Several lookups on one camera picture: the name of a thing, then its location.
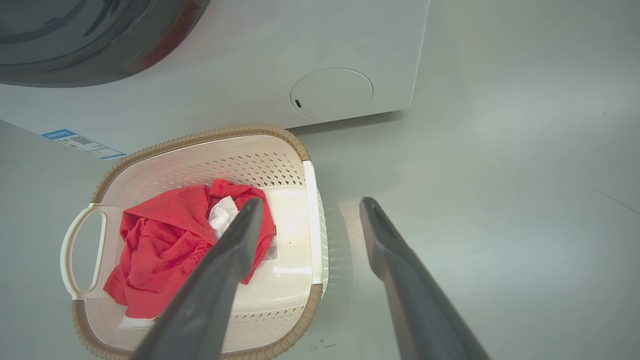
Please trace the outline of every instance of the laundry basket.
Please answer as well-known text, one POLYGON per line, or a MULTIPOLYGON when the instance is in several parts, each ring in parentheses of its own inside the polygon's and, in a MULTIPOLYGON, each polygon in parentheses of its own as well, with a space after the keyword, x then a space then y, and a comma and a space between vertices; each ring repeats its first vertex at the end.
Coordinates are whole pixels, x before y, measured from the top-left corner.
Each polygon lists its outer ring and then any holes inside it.
POLYGON ((118 325, 126 307, 102 289, 124 248, 118 233, 122 211, 165 191, 210 185, 216 178, 262 189, 276 225, 265 261, 249 285, 237 288, 223 358, 272 359, 304 335, 329 278, 314 167, 290 132, 268 125, 239 126, 185 136, 124 158, 106 174, 89 206, 69 227, 60 269, 72 296, 77 333, 93 354, 127 359, 144 336, 121 333, 118 325), (102 233, 92 284, 82 290, 74 280, 72 249, 92 213, 101 215, 102 233))

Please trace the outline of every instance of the clothing label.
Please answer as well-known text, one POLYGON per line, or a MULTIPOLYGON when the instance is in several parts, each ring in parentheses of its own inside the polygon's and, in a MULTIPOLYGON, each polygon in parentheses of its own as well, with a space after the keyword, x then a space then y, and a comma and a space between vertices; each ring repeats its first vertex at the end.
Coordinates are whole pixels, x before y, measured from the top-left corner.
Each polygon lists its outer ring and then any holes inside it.
POLYGON ((276 241, 276 237, 273 237, 271 240, 271 245, 267 249, 267 254, 262 259, 262 262, 265 263, 267 261, 275 261, 278 259, 278 242, 276 241))
POLYGON ((77 150, 86 152, 87 154, 91 154, 96 158, 100 158, 103 160, 125 156, 125 154, 120 151, 113 150, 110 147, 106 147, 101 143, 89 140, 84 136, 78 135, 73 131, 69 131, 67 129, 42 134, 42 136, 46 137, 47 139, 63 143, 67 146, 71 146, 77 150))

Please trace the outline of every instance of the floor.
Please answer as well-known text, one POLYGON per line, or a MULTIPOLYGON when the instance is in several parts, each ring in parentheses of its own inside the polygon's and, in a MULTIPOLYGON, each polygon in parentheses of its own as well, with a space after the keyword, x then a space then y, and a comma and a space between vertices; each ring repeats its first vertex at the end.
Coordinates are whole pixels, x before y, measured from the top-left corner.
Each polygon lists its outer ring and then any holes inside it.
MULTIPOLYGON (((372 196, 493 359, 637 359, 638 14, 635 0, 433 0, 410 110, 293 129, 331 278, 280 358, 399 359, 358 218, 372 196)), ((5 357, 94 358, 58 254, 110 166, 0 122, 5 357)), ((75 254, 90 272, 95 249, 75 254)))

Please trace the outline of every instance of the basket rim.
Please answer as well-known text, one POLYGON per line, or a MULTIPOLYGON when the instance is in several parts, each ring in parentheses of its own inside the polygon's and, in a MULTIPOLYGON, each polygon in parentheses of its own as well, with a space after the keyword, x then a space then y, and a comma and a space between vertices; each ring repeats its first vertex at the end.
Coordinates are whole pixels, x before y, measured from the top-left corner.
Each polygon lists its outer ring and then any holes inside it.
POLYGON ((102 178, 102 180, 96 187, 95 192, 93 193, 93 196, 91 198, 91 202, 100 204, 107 192, 107 189, 116 179, 116 177, 118 177, 118 175, 120 175, 130 166, 143 160, 153 158, 154 156, 164 154, 165 152, 178 150, 183 147, 192 145, 198 145, 200 143, 251 135, 269 135, 284 140, 284 142, 288 143, 296 151, 301 162, 311 160, 309 152, 302 144, 300 139, 298 139, 288 130, 282 129, 278 126, 254 124, 203 131, 201 133, 175 138, 173 140, 147 147, 146 149, 134 152, 133 154, 130 154, 127 157, 123 158, 116 165, 113 165, 113 167, 109 171, 107 171, 107 174, 102 178))
MULTIPOLYGON (((269 135, 284 140, 296 151, 301 162, 311 160, 311 157, 302 142, 291 132, 278 126, 254 124, 204 131, 147 147, 146 149, 134 152, 133 154, 123 158, 109 171, 107 171, 107 174, 96 187, 96 190, 92 195, 91 202, 100 204, 107 192, 107 189, 118 175, 130 166, 143 160, 192 145, 251 135, 269 135)), ((322 295, 323 285, 312 284, 307 305, 296 322, 296 325, 294 325, 294 327, 279 340, 270 345, 266 345, 265 347, 222 354, 222 359, 249 360, 251 357, 251 359, 256 360, 270 360, 289 350, 300 338, 302 338, 309 328, 311 321, 313 321, 316 316, 322 295)), ((80 340, 92 354, 102 359, 126 360, 130 358, 132 352, 111 347, 96 337, 88 323, 86 309, 84 307, 84 299, 72 301, 72 318, 80 340)))

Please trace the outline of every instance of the white washing machine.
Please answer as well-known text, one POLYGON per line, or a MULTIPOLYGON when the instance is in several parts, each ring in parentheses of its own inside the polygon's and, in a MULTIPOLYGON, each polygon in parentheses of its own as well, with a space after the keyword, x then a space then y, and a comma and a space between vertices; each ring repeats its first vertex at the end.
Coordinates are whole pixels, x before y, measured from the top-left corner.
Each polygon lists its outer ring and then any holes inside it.
POLYGON ((0 119, 113 159, 220 127, 406 109, 428 6, 3 1, 0 119))

